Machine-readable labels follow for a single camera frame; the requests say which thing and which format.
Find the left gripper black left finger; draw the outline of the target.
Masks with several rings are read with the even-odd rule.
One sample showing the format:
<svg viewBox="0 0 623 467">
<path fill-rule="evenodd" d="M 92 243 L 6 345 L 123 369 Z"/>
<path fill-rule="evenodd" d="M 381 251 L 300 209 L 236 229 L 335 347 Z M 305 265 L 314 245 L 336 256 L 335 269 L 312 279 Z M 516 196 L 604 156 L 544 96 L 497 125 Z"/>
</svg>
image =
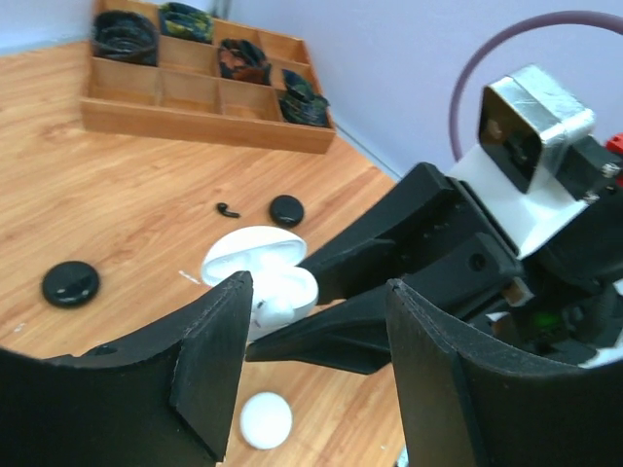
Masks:
<svg viewBox="0 0 623 467">
<path fill-rule="evenodd" d="M 213 466 L 225 459 L 252 305 L 239 271 L 81 356 L 1 353 L 5 466 Z"/>
</svg>

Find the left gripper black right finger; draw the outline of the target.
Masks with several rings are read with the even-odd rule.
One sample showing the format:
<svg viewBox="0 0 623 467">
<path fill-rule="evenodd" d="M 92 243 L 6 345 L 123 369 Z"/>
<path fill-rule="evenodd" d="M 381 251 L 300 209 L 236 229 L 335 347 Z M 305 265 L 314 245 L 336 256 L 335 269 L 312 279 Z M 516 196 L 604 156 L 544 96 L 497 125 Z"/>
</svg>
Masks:
<svg viewBox="0 0 623 467">
<path fill-rule="evenodd" d="M 618 466 L 622 364 L 559 363 L 498 341 L 399 279 L 386 328 L 413 466 Z"/>
</svg>

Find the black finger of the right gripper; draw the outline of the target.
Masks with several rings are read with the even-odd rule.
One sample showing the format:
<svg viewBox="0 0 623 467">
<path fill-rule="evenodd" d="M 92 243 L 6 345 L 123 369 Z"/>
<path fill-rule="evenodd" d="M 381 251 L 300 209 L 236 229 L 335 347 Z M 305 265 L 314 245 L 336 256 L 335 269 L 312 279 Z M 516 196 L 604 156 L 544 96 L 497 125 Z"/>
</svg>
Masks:
<svg viewBox="0 0 623 467">
<path fill-rule="evenodd" d="M 402 306 L 436 308 L 460 319 L 477 307 L 472 296 L 422 295 L 410 286 L 381 286 L 267 335 L 246 350 L 247 362 L 303 362 L 371 375 L 388 364 L 396 373 L 426 375 L 443 364 L 425 338 L 392 313 Z"/>
<path fill-rule="evenodd" d="M 444 310 L 469 311 L 520 276 L 516 254 L 466 182 L 422 162 L 301 266 L 321 304 L 400 278 Z"/>
</svg>

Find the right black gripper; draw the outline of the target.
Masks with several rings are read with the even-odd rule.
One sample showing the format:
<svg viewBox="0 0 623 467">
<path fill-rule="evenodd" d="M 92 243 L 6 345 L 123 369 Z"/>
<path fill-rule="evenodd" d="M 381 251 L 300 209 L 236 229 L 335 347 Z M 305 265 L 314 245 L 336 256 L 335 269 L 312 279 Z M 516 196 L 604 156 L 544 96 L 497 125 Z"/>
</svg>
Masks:
<svg viewBox="0 0 623 467">
<path fill-rule="evenodd" d="M 454 186 L 493 228 L 520 272 L 447 306 L 457 319 L 530 353 L 571 365 L 622 356 L 622 191 L 574 199 L 550 181 Z"/>
</svg>

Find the white round charging case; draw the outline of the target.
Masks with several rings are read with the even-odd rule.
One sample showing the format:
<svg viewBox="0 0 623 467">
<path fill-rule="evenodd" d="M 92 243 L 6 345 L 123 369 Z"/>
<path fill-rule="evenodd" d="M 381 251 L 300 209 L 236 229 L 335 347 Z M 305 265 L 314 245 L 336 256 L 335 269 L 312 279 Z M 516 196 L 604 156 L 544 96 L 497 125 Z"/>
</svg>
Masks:
<svg viewBox="0 0 623 467">
<path fill-rule="evenodd" d="M 280 395 L 260 392 L 243 405 L 239 429 L 243 439 L 258 450 L 274 449 L 288 438 L 293 426 L 290 405 Z"/>
<path fill-rule="evenodd" d="M 296 234 L 270 226 L 252 226 L 230 232 L 208 250 L 201 278 L 215 286 L 236 271 L 248 271 L 253 298 L 248 340 L 305 318 L 318 301 L 314 276 L 299 264 L 307 243 Z"/>
</svg>

